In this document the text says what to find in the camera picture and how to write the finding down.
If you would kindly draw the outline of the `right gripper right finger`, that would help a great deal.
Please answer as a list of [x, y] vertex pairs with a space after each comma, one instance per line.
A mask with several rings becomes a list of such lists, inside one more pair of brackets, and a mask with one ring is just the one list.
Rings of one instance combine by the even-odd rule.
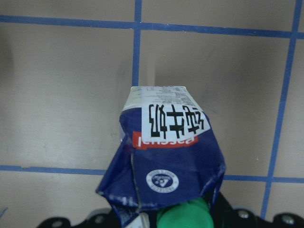
[[220, 193], [211, 203], [211, 216], [216, 228], [302, 228], [304, 218], [290, 212], [275, 214], [271, 221], [265, 220], [245, 208], [232, 208], [228, 200]]

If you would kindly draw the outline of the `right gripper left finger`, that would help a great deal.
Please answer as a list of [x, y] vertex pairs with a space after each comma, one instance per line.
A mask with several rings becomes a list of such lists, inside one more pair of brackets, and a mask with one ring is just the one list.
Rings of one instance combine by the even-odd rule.
[[118, 228], [119, 220], [112, 209], [93, 210], [82, 222], [72, 225], [65, 217], [52, 217], [42, 221], [38, 228]]

